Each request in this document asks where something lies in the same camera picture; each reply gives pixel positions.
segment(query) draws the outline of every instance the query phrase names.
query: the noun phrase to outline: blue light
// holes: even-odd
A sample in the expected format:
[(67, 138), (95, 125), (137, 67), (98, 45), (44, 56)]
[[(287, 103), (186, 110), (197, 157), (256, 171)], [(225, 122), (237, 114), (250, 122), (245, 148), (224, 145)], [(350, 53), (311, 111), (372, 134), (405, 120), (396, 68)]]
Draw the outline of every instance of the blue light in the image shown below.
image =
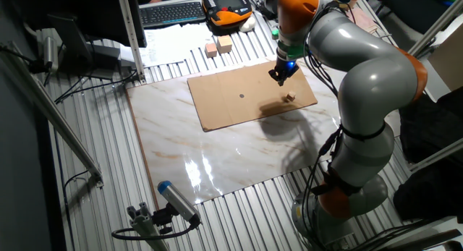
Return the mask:
[(292, 67), (294, 67), (294, 63), (295, 63), (294, 61), (290, 61), (290, 62), (286, 63), (286, 66), (287, 66), (289, 69), (291, 69)]

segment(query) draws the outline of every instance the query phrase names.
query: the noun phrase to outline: wooden cube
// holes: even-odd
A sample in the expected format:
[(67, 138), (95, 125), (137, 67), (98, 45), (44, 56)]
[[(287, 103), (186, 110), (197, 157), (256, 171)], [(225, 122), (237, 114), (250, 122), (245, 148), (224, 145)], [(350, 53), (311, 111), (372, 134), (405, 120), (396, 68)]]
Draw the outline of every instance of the wooden cube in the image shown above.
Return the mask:
[(289, 91), (289, 93), (286, 95), (286, 98), (288, 98), (288, 100), (291, 102), (294, 101), (294, 99), (296, 99), (296, 92)]
[(220, 36), (217, 38), (217, 49), (220, 54), (229, 53), (232, 51), (232, 38), (229, 35)]
[(209, 43), (205, 45), (205, 55), (210, 59), (211, 57), (217, 56), (217, 47), (214, 43)]

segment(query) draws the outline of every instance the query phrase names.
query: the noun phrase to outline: black keyboard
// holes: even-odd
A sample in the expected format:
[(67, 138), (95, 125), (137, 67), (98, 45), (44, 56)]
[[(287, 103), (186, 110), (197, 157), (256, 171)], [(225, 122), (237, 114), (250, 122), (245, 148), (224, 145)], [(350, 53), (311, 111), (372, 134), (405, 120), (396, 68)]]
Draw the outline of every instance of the black keyboard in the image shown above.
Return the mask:
[(143, 27), (160, 27), (205, 20), (200, 2), (170, 4), (140, 9)]

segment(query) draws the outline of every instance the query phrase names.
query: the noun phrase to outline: marble board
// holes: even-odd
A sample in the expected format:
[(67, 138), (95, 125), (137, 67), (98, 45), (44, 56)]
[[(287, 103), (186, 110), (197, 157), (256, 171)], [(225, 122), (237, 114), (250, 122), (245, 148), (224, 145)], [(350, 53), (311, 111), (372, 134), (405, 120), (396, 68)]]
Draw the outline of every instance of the marble board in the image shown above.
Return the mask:
[[(201, 203), (313, 164), (319, 147), (339, 125), (339, 111), (334, 95), (303, 62), (299, 62), (301, 69), (318, 104), (212, 132), (201, 127), (188, 78), (272, 60), (258, 59), (127, 89), (159, 208), (166, 201), (156, 188), (164, 180), (170, 180), (192, 203)], [(338, 87), (345, 72), (327, 71)], [(397, 111), (386, 121), (399, 135)]]

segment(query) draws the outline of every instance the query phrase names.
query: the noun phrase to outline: black bag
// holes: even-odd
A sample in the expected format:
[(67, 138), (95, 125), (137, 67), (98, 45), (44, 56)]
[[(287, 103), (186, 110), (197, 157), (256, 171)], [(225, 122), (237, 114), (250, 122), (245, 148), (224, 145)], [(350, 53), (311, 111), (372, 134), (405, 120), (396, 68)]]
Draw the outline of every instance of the black bag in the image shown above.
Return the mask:
[[(463, 88), (400, 109), (405, 158), (418, 163), (463, 138)], [(414, 173), (394, 195), (403, 220), (463, 215), (463, 150)]]

